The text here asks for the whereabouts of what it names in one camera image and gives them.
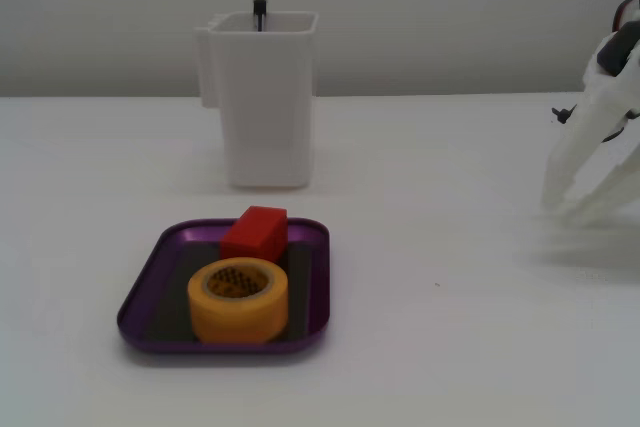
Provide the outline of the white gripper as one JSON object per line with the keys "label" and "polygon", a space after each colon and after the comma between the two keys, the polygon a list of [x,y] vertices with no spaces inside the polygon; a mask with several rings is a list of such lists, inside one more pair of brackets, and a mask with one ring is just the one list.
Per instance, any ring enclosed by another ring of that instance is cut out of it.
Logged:
{"label": "white gripper", "polygon": [[[552,108],[564,134],[546,161],[542,207],[556,211],[575,176],[602,141],[611,141],[639,117],[639,21],[604,37],[583,75],[584,91],[572,109]],[[639,199],[639,145],[569,211],[571,225],[588,225]]]}

